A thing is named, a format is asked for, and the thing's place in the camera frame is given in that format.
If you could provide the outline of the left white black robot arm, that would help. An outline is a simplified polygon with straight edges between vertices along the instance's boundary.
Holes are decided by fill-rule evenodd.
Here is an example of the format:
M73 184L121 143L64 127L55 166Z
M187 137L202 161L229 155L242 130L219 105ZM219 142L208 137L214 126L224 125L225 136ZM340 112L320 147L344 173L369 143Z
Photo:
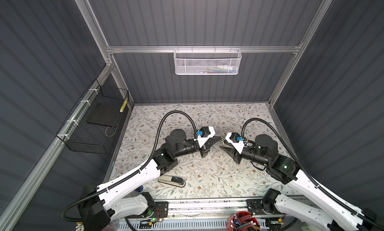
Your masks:
M158 179L178 165L178 157L198 152L207 156L211 147L222 140L215 135L214 128L202 127L196 139L187 139L185 131L173 130L165 143L157 149L149 164L139 167L110 182L95 186L86 185L81 198L93 197L77 206L81 223L87 231L101 231L110 222L129 216L149 217L155 210L155 201L148 192L136 198L123 198L143 184Z

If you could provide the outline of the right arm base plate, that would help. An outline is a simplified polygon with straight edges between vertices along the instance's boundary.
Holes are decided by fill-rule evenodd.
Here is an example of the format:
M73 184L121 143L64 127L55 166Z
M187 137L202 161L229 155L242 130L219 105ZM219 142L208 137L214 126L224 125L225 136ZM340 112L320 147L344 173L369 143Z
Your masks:
M257 216L261 216L261 215L279 216L279 217L285 216L285 214L282 214L276 208L273 208L272 211L265 211L264 206L262 204L262 199L247 199L246 208L249 213Z

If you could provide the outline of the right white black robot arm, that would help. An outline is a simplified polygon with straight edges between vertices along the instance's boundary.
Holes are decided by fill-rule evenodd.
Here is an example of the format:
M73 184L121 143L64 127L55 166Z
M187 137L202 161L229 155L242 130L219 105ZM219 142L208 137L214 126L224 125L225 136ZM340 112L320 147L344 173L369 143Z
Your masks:
M278 153L278 143L266 134L248 141L238 133L228 133L222 148L237 164L246 159L273 179L299 191L317 207L292 200L283 193L269 189L259 205L266 214L291 215L322 231L361 231L384 227L376 223L377 215L341 199L307 175L299 164Z

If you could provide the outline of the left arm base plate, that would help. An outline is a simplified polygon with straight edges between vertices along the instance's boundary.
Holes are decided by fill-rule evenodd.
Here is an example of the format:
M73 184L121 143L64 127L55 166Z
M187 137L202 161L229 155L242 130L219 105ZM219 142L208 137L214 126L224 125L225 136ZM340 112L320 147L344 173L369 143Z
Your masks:
M129 219L152 219L152 218L167 218L169 211L169 202L155 201L155 206L149 208L144 214L128 216Z

